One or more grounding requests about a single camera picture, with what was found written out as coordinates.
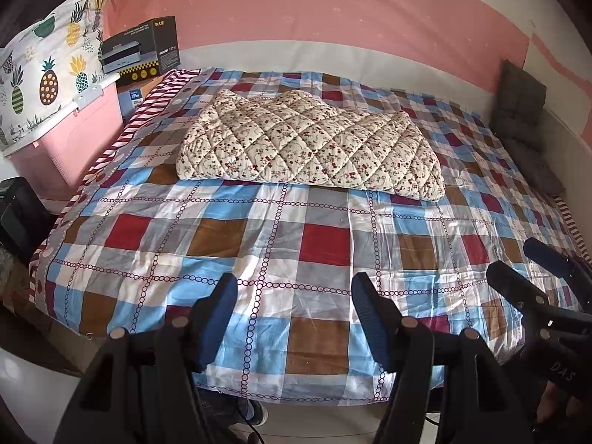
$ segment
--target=plaid bed sheet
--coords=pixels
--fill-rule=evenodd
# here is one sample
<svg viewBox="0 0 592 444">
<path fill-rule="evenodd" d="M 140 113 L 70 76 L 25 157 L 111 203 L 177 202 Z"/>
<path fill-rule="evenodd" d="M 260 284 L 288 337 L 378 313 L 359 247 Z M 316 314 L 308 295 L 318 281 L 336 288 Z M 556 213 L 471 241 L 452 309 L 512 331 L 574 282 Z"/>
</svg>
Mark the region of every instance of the plaid bed sheet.
<svg viewBox="0 0 592 444">
<path fill-rule="evenodd" d="M 192 117 L 219 88 L 274 97 L 293 88 L 338 107 L 406 111 L 442 164 L 446 196 L 219 180 L 179 181 Z M 169 74 L 91 169 L 31 266 L 32 298 L 81 334 L 142 332 L 186 315 L 223 272 L 239 298 L 199 385 L 264 401 L 365 404 L 394 376 L 373 361 L 350 296 L 363 270 L 403 314 L 433 329 L 479 331 L 499 360 L 522 338 L 519 315 L 485 271 L 503 260 L 553 304 L 565 282 L 528 261 L 534 236 L 575 247 L 552 200 L 534 193 L 479 115 L 429 95 L 373 89 L 322 73 Z M 434 369 L 433 384 L 442 382 Z"/>
</svg>

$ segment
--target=wire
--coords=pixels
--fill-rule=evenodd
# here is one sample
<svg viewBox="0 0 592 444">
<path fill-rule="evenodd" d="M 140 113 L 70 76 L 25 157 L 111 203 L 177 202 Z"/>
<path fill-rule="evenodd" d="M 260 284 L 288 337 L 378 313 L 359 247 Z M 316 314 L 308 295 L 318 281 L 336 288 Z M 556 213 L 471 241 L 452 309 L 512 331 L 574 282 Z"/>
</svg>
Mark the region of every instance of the wire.
<svg viewBox="0 0 592 444">
<path fill-rule="evenodd" d="M 257 431 L 257 429 L 255 429 L 255 428 L 254 428 L 254 427 L 251 425 L 251 423 L 247 421 L 247 418 L 246 418 L 246 417 L 243 415 L 243 413 L 241 412 L 241 408 L 239 407 L 239 405 L 238 405 L 238 402 L 239 402 L 239 399 L 237 398 L 237 399 L 235 400 L 235 407 L 236 407 L 236 410 L 237 410 L 237 412 L 239 413 L 239 416 L 241 416 L 241 417 L 242 417 L 243 421 L 245 421 L 245 424 L 247 424 L 247 425 L 248 425 L 248 427 L 250 427 L 250 428 L 253 430 L 253 432 L 254 432 L 254 433 L 257 435 L 257 437 L 259 438 L 259 443 L 260 443 L 260 444 L 265 444 L 265 441 L 264 441 L 264 440 L 263 440 L 263 438 L 261 437 L 261 434 L 259 434 L 259 432 Z"/>
<path fill-rule="evenodd" d="M 430 419 L 428 416 L 424 416 L 424 417 L 425 417 L 425 420 L 428 421 L 430 424 L 434 424 L 436 427 L 438 427 L 440 425 L 439 422 L 436 422 L 436 421 Z"/>
</svg>

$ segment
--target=gray folded cushion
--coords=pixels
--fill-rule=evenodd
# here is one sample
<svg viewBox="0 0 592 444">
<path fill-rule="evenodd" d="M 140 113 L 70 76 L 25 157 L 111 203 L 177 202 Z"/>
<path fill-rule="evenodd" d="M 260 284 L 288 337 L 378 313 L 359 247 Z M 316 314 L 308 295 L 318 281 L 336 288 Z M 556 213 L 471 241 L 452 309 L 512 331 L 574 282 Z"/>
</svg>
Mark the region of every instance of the gray folded cushion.
<svg viewBox="0 0 592 444">
<path fill-rule="evenodd" d="M 510 117 L 536 124 L 547 87 L 521 68 L 505 61 L 499 79 L 492 120 Z"/>
<path fill-rule="evenodd" d="M 504 138 L 513 138 L 525 145 L 528 145 L 537 152 L 543 151 L 543 138 L 534 124 L 529 124 L 520 118 L 502 117 L 492 125 L 492 131 L 503 140 Z"/>
<path fill-rule="evenodd" d="M 504 138 L 501 143 L 529 185 L 547 195 L 563 194 L 563 184 L 536 151 L 513 138 Z"/>
</svg>

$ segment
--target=pink storage bin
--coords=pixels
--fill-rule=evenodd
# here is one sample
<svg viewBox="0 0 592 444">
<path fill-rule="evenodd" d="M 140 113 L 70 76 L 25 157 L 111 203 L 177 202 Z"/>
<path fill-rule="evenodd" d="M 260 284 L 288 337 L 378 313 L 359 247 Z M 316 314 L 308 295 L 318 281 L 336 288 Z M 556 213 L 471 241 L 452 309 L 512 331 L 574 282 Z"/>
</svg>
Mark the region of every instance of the pink storage bin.
<svg viewBox="0 0 592 444">
<path fill-rule="evenodd" d="M 118 79 L 107 75 L 2 153 L 39 198 L 67 202 L 122 132 Z"/>
</svg>

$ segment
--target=folded quilt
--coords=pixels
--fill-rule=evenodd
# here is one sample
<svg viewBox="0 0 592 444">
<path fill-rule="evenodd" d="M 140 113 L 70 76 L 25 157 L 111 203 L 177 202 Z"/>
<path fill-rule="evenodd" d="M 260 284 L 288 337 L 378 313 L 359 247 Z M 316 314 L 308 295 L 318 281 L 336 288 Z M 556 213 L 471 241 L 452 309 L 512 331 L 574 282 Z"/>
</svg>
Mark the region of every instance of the folded quilt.
<svg viewBox="0 0 592 444">
<path fill-rule="evenodd" d="M 406 112 L 335 108 L 301 90 L 250 100 L 221 89 L 195 117 L 176 169 L 182 180 L 444 195 L 439 160 Z"/>
</svg>

